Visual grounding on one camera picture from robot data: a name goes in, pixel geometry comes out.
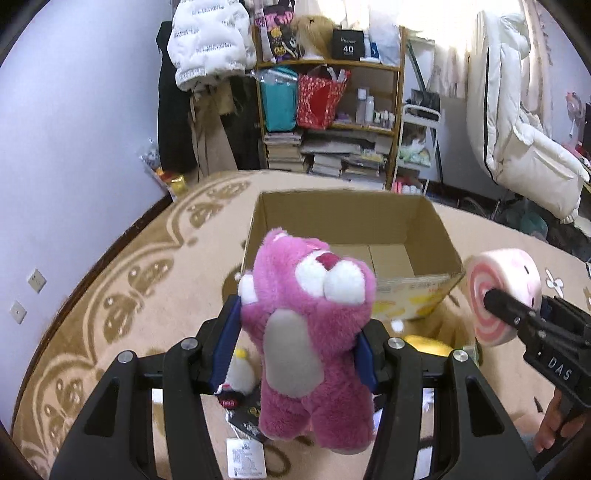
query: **screw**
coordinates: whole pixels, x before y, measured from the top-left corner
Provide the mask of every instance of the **screw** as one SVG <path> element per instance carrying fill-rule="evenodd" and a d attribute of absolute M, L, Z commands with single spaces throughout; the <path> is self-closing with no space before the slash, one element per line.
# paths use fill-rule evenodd
<path fill-rule="evenodd" d="M 454 350 L 453 357 L 458 362 L 465 362 L 466 360 L 468 360 L 470 358 L 464 350 Z"/>
<path fill-rule="evenodd" d="M 121 352 L 117 355 L 117 360 L 120 364 L 127 364 L 134 359 L 134 353 L 126 350 L 125 352 Z"/>
<path fill-rule="evenodd" d="M 390 348 L 395 349 L 395 350 L 400 350 L 401 348 L 404 347 L 404 340 L 402 340 L 401 338 L 398 338 L 398 337 L 392 337 L 391 339 L 388 340 L 388 346 Z"/>
<path fill-rule="evenodd" d="M 197 341 L 197 339 L 195 337 L 189 337 L 189 338 L 185 338 L 181 342 L 181 348 L 183 350 L 193 350 L 194 348 L 197 347 L 198 344 L 199 344 L 199 342 Z"/>

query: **white curtain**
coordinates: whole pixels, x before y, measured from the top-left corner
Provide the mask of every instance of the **white curtain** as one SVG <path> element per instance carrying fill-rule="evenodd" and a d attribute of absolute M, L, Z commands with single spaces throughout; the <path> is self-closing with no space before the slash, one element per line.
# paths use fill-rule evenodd
<path fill-rule="evenodd" d="M 435 42 L 429 90 L 453 98 L 466 97 L 467 61 L 478 12 L 487 10 L 496 15 L 521 12 L 521 0 L 399 1 L 398 22 Z"/>
<path fill-rule="evenodd" d="M 530 31 L 531 52 L 522 64 L 521 103 L 537 115 L 544 132 L 552 138 L 552 90 L 550 85 L 550 55 L 544 25 L 535 0 L 521 0 Z"/>

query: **plush bear nose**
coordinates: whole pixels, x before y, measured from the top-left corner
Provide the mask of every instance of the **plush bear nose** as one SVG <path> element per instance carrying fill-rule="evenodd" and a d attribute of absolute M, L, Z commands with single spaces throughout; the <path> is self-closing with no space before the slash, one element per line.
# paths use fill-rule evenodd
<path fill-rule="evenodd" d="M 339 260 L 340 257 L 332 252 L 326 252 L 316 258 L 316 261 L 320 262 L 327 271 L 333 268 Z"/>

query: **teal bag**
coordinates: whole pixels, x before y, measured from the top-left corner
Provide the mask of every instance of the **teal bag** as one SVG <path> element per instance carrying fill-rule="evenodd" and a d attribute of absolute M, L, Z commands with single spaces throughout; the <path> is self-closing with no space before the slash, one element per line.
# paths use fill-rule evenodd
<path fill-rule="evenodd" d="M 287 67 L 274 70 L 297 77 Z M 268 132 L 288 132 L 296 126 L 297 83 L 261 83 L 262 105 L 265 110 L 265 126 Z"/>

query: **pink plush candy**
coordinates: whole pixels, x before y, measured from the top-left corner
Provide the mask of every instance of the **pink plush candy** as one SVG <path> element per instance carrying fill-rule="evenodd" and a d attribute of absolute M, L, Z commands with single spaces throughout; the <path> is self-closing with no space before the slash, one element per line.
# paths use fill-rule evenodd
<path fill-rule="evenodd" d="M 470 257 L 465 262 L 464 294 L 475 321 L 476 338 L 482 346 L 509 342 L 517 330 L 484 307 L 484 296 L 498 288 L 528 307 L 539 310 L 542 302 L 540 274 L 533 259 L 523 250 L 506 248 Z"/>

